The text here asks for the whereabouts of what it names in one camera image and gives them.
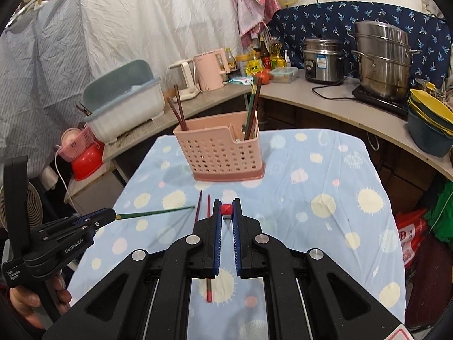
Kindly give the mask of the person's left hand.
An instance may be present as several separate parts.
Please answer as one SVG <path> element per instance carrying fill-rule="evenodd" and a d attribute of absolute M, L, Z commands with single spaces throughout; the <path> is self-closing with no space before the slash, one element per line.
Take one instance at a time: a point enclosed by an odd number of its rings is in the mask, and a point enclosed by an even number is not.
<path fill-rule="evenodd" d="M 52 286 L 58 297 L 58 310 L 61 315 L 64 315 L 70 309 L 71 294 L 66 289 L 65 281 L 61 275 L 56 275 L 52 278 Z M 34 309 L 41 306 L 41 300 L 37 294 L 22 286 L 18 286 L 9 290 L 9 297 L 12 306 L 29 324 L 35 328 L 44 329 L 34 312 Z"/>

